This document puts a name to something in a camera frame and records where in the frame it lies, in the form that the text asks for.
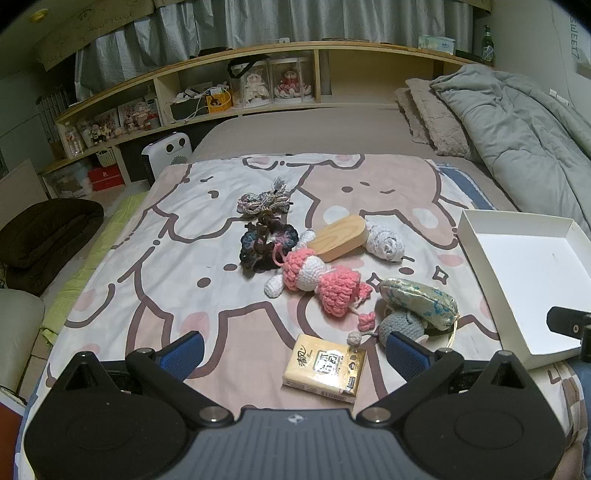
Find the white tray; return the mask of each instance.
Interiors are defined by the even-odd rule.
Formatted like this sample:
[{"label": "white tray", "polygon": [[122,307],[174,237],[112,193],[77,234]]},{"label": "white tray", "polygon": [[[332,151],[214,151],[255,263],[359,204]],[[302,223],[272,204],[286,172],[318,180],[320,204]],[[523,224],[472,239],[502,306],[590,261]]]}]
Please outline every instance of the white tray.
[{"label": "white tray", "polygon": [[568,218],[464,210],[458,236],[480,282],[503,348],[527,369],[579,353],[553,333],[553,306],[591,312],[591,241]]}]

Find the gray crochet toy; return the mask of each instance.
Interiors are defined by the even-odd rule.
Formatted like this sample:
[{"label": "gray crochet toy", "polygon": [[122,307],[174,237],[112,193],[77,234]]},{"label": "gray crochet toy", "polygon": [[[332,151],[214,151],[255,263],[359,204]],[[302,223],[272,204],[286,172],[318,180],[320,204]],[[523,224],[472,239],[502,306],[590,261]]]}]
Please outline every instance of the gray crochet toy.
[{"label": "gray crochet toy", "polygon": [[[388,306],[386,313],[390,314],[382,321],[374,333],[366,333],[365,335],[377,336],[379,342],[386,348],[386,341],[392,332],[400,332],[414,341],[420,341],[421,337],[425,336],[426,323],[421,317],[415,313],[399,306]],[[361,345],[361,332],[350,332],[347,336],[347,343],[350,346]]]}]

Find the space heater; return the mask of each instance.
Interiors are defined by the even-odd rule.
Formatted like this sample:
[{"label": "space heater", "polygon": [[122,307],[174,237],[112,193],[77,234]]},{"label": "space heater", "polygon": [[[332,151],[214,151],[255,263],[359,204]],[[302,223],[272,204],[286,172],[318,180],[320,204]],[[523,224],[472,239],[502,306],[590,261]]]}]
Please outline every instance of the space heater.
[{"label": "space heater", "polygon": [[150,186],[165,167],[188,163],[192,153],[189,137],[179,132],[145,147],[142,150],[142,163]]}]

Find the storage basket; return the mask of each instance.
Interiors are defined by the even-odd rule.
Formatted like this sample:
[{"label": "storage basket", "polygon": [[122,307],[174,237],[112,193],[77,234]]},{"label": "storage basket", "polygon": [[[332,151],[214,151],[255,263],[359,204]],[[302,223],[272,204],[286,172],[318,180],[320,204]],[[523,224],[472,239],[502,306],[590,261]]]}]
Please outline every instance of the storage basket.
[{"label": "storage basket", "polygon": [[99,163],[102,167],[110,167],[111,165],[115,165],[117,163],[117,159],[115,158],[112,148],[100,150],[96,153],[96,156],[98,157]]}]

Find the green glass bottle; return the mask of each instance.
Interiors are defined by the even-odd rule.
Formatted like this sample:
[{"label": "green glass bottle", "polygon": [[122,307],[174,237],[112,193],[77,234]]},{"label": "green glass bottle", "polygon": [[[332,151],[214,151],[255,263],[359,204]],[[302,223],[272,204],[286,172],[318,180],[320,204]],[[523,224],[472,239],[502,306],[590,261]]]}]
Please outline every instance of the green glass bottle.
[{"label": "green glass bottle", "polygon": [[484,26],[484,38],[482,39],[482,55],[480,58],[485,65],[492,67],[495,60],[495,44],[492,41],[491,28]]}]

